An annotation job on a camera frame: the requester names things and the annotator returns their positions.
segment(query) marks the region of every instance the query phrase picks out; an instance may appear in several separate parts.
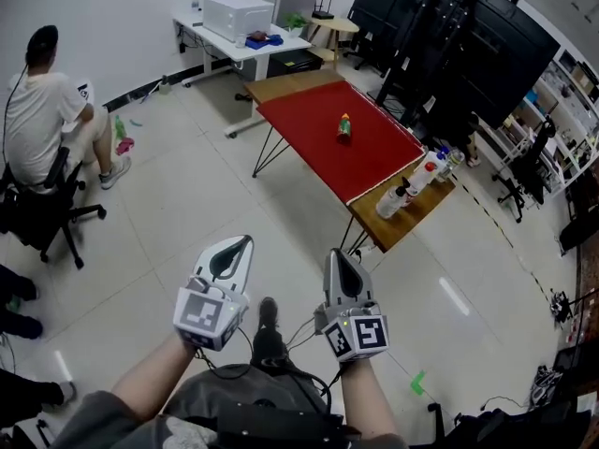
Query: black office chair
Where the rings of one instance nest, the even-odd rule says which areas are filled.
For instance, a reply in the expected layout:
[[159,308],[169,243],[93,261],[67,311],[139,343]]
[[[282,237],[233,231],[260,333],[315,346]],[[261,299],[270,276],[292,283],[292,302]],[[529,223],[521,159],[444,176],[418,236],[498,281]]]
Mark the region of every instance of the black office chair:
[[540,157],[543,149],[547,145],[550,138],[555,137],[557,133],[555,124],[550,116],[543,122],[539,134],[536,137],[534,145],[526,152],[526,154],[516,158],[511,164],[510,169],[518,182],[518,186],[511,179],[504,179],[499,174],[493,175],[493,181],[499,180],[507,189],[507,196],[498,198],[499,203],[503,203],[509,198],[514,198],[519,217],[516,218],[516,223],[522,221],[522,210],[525,203],[522,197],[523,193],[531,195],[534,200],[542,205],[545,202],[543,196],[543,188],[545,183],[543,177],[539,174]]
[[68,154],[68,148],[59,149],[50,173],[43,182],[44,188],[53,190],[47,195],[36,193],[16,181],[9,165],[6,166],[0,185],[0,193],[4,194],[4,201],[0,205],[0,232],[6,234],[10,231],[25,246],[40,250],[41,260],[48,263],[47,251],[58,230],[62,229],[75,258],[75,266],[81,269],[83,260],[75,247],[68,222],[74,223],[80,216],[94,212],[103,220],[107,213],[101,205],[73,208],[75,193],[78,189],[85,189],[85,181],[77,181],[81,163],[65,180]]
[[460,415],[446,435],[441,406],[431,404],[429,411],[435,412],[436,440],[411,449],[578,449],[591,425],[591,412],[577,413],[569,402],[561,402],[519,415],[500,410]]

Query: baseboard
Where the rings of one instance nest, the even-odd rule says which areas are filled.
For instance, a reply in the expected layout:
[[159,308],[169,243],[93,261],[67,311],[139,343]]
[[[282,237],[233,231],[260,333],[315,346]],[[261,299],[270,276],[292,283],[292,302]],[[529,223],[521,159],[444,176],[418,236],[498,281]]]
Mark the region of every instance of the baseboard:
[[[228,58],[224,58],[223,60],[216,60],[212,63],[212,68],[214,70],[218,68],[222,68],[223,66],[231,65],[231,61]],[[181,81],[185,79],[189,79],[194,77],[195,75],[201,75],[204,73],[204,65],[194,66],[193,68],[187,68],[178,73],[173,73],[172,75],[168,75],[168,83],[171,85],[176,85],[177,83],[181,83]],[[117,109],[124,107],[125,105],[131,103],[132,101],[139,100],[143,98],[148,92],[151,92],[152,89],[156,86],[158,81],[161,79],[151,81],[150,83],[146,83],[143,86],[136,88],[135,90],[131,90],[126,94],[122,94],[121,96],[117,96],[116,98],[110,100],[104,106],[108,109],[108,111],[112,112]]]

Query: white floor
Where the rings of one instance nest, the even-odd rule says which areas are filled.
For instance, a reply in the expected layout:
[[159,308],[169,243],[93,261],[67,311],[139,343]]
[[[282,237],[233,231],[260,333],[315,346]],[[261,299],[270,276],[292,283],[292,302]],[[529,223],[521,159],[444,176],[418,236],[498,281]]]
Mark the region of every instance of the white floor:
[[[357,73],[343,65],[340,72],[364,91],[382,84],[368,69]],[[277,299],[285,338],[311,317],[322,298],[325,255],[340,243],[349,213],[291,150],[251,178],[269,128],[263,124],[225,139],[223,128],[249,114],[248,103],[233,99],[238,91],[237,76],[224,75],[117,111],[136,141],[134,166],[107,192],[99,189],[94,168],[86,169],[84,202],[105,205],[108,217],[75,226],[85,261],[81,271],[62,238],[52,246],[49,265],[16,239],[0,238],[0,262],[33,278],[42,295],[23,312],[43,322],[43,340],[11,338],[20,374],[59,379],[54,352],[60,351],[80,396],[110,389],[171,332],[174,298],[201,249],[238,234],[256,241],[253,303],[266,295]],[[373,362],[410,443],[431,442],[433,418],[426,406],[433,400],[448,421],[458,413],[478,414],[493,396],[523,404],[537,365],[552,363],[559,339],[531,272],[546,293],[574,292],[576,260],[561,259],[554,241],[563,202],[531,210],[517,225],[498,206],[500,188],[489,172],[486,165],[460,168],[460,182],[471,195],[458,187],[391,252],[375,250],[364,261],[392,343]],[[244,321],[250,332],[255,326],[256,304]],[[0,355],[10,367],[9,352],[0,348]],[[248,355],[236,335],[214,360],[239,362]],[[336,371],[322,338],[292,355],[325,380]],[[197,370],[202,367],[194,363],[188,372]],[[419,397],[410,383],[422,370],[426,394]],[[498,406],[518,411],[508,402]],[[55,431],[75,407],[46,417]]]

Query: dark clothing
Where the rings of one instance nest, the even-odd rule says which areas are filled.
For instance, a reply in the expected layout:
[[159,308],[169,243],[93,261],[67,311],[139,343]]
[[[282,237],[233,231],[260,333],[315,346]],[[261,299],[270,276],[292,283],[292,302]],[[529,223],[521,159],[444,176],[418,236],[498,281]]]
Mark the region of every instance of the dark clothing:
[[41,333],[41,324],[37,320],[6,309],[13,295],[23,300],[33,299],[36,297],[36,287],[31,280],[0,265],[0,333],[37,338]]
[[[261,364],[265,360],[274,360],[276,364],[265,367]],[[92,394],[84,399],[52,449],[205,449],[216,443],[217,435],[198,421],[214,419],[226,400],[258,405],[267,401],[271,407],[306,413],[313,413],[316,407],[323,412],[326,405],[312,382],[300,377],[294,381],[282,370],[285,364],[293,363],[281,335],[274,326],[263,327],[254,339],[251,367],[240,378],[225,380],[210,371],[202,372],[188,379],[164,411],[145,424],[112,394]],[[231,378],[246,369],[246,365],[228,366],[216,372]],[[353,447],[407,449],[394,436],[357,442]]]
[[41,413],[42,404],[60,405],[63,391],[56,383],[35,383],[0,369],[0,427],[13,427],[19,421]]

